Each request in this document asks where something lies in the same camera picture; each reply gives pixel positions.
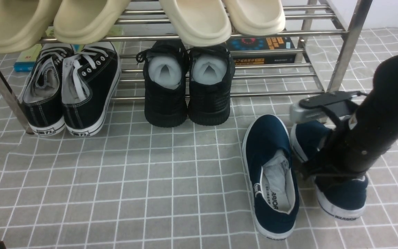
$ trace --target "black mesh sneaker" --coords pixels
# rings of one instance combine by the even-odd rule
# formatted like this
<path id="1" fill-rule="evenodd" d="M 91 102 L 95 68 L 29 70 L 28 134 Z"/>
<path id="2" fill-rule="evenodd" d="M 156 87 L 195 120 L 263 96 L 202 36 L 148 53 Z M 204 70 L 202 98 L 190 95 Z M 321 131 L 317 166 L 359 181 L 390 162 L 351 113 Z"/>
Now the black mesh sneaker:
<path id="1" fill-rule="evenodd" d="M 33 132 L 51 136 L 65 128 L 60 105 L 62 62 L 74 54 L 71 45 L 45 44 L 22 93 L 22 107 Z"/>
<path id="2" fill-rule="evenodd" d="M 175 127 L 187 119 L 185 75 L 188 53 L 180 40 L 157 41 L 136 56 L 145 61 L 145 118 L 158 127 Z"/>
<path id="3" fill-rule="evenodd" d="M 230 113 L 230 90 L 235 65 L 225 45 L 190 49 L 188 116 L 203 126 L 224 123 Z"/>
<path id="4" fill-rule="evenodd" d="M 86 45 L 64 60 L 62 106 L 71 134 L 89 137 L 101 130 L 120 75 L 120 57 L 110 42 Z"/>

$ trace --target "shoe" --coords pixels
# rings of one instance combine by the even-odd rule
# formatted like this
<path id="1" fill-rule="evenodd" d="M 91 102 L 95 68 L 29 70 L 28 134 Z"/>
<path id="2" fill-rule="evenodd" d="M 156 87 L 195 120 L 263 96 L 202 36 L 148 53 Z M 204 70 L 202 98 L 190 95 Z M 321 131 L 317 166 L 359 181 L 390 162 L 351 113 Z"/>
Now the shoe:
<path id="1" fill-rule="evenodd" d="M 231 36 L 231 23 L 221 0 L 159 0 L 179 37 L 195 47 L 221 44 Z"/>
<path id="2" fill-rule="evenodd" d="M 223 0 L 237 31 L 247 35 L 273 35 L 285 28 L 281 0 Z"/>
<path id="3" fill-rule="evenodd" d="M 61 0 L 0 0 L 0 54 L 33 47 L 52 23 Z"/>
<path id="4" fill-rule="evenodd" d="M 131 0 L 64 0 L 54 27 L 58 41 L 91 44 L 103 39 Z"/>
<path id="5" fill-rule="evenodd" d="M 294 230 L 299 192 L 283 122 L 268 114 L 257 118 L 245 134 L 242 156 L 257 230 L 269 239 L 285 239 Z"/>
<path id="6" fill-rule="evenodd" d="M 64 60 L 62 106 L 65 125 L 77 137 L 97 134 L 121 75 L 121 62 L 112 43 L 86 45 Z"/>
<path id="7" fill-rule="evenodd" d="M 185 75 L 188 53 L 180 40 L 157 41 L 136 56 L 145 61 L 145 118 L 158 127 L 175 127 L 187 119 Z"/>
<path id="8" fill-rule="evenodd" d="M 224 123 L 230 113 L 230 90 L 235 65 L 224 45 L 190 49 L 188 116 L 202 126 Z"/>
<path id="9" fill-rule="evenodd" d="M 295 124 L 291 131 L 291 144 L 301 162 L 308 161 L 319 148 L 321 140 L 331 129 L 318 121 Z M 322 209 L 337 219 L 352 221 L 365 211 L 368 177 L 363 176 L 326 188 L 321 177 L 315 177 L 316 195 Z"/>
<path id="10" fill-rule="evenodd" d="M 65 128 L 61 109 L 62 63 L 74 55 L 69 44 L 45 44 L 22 93 L 22 107 L 33 132 L 51 136 Z"/>

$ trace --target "blue slip-on shoe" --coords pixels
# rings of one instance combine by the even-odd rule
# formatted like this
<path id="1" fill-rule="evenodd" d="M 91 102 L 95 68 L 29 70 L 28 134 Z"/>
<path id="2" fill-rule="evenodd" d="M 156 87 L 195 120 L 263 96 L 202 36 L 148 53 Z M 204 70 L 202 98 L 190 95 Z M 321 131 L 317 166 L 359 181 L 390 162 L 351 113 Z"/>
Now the blue slip-on shoe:
<path id="1" fill-rule="evenodd" d="M 242 156 L 252 191 L 253 219 L 262 235 L 282 240 L 294 230 L 299 192 L 288 131 L 274 115 L 256 119 L 245 134 Z"/>
<path id="2" fill-rule="evenodd" d="M 318 121 L 295 124 L 291 130 L 291 145 L 299 160 L 305 162 L 313 157 L 319 150 L 321 140 L 330 132 L 331 129 Z M 324 186 L 320 177 L 313 179 L 317 200 L 330 216 L 353 221 L 365 211 L 367 176 L 330 187 Z"/>

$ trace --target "gray grid mat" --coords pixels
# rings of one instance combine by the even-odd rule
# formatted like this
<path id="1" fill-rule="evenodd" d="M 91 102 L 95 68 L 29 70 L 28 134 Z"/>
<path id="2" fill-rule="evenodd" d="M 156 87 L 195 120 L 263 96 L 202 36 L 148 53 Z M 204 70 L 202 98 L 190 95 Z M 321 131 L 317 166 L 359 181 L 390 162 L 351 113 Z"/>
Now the gray grid mat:
<path id="1" fill-rule="evenodd" d="M 131 54 L 150 45 L 127 42 L 124 49 Z M 325 84 L 340 46 L 335 37 L 309 43 Z M 376 66 L 397 54 L 398 28 L 364 30 L 343 89 L 369 91 Z M 19 93 L 26 75 L 13 72 L 16 58 L 0 56 L 0 68 Z M 124 60 L 123 66 L 136 63 Z M 313 88 L 311 79 L 234 82 L 234 91 Z M 117 92 L 142 94 L 139 84 Z M 66 132 L 39 139 L 24 135 L 0 97 L 0 239 L 10 248 L 44 249 L 398 248 L 398 143 L 369 171 L 361 219 L 327 216 L 314 186 L 299 181 L 301 207 L 292 236 L 270 241 L 256 233 L 240 143 L 260 115 L 274 113 L 291 126 L 289 105 L 300 98 L 232 99 L 223 125 L 187 120 L 174 129 L 150 126 L 142 104 L 115 103 L 95 137 Z"/>

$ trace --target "cream slide sandal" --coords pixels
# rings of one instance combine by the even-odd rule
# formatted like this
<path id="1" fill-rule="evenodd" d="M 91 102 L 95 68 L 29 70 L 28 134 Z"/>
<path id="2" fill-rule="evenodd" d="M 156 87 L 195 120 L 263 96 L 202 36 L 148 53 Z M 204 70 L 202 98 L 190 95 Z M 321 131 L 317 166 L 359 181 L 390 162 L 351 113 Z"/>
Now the cream slide sandal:
<path id="1" fill-rule="evenodd" d="M 33 47 L 52 23 L 61 0 L 0 0 L 0 54 Z"/>
<path id="2" fill-rule="evenodd" d="M 104 38 L 131 0 L 62 0 L 55 37 L 66 44 L 91 44 Z"/>
<path id="3" fill-rule="evenodd" d="M 285 28 L 281 0 L 224 0 L 229 17 L 240 33 L 273 35 Z"/>
<path id="4" fill-rule="evenodd" d="M 231 23 L 221 0 L 159 0 L 180 39 L 195 47 L 221 44 Z"/>

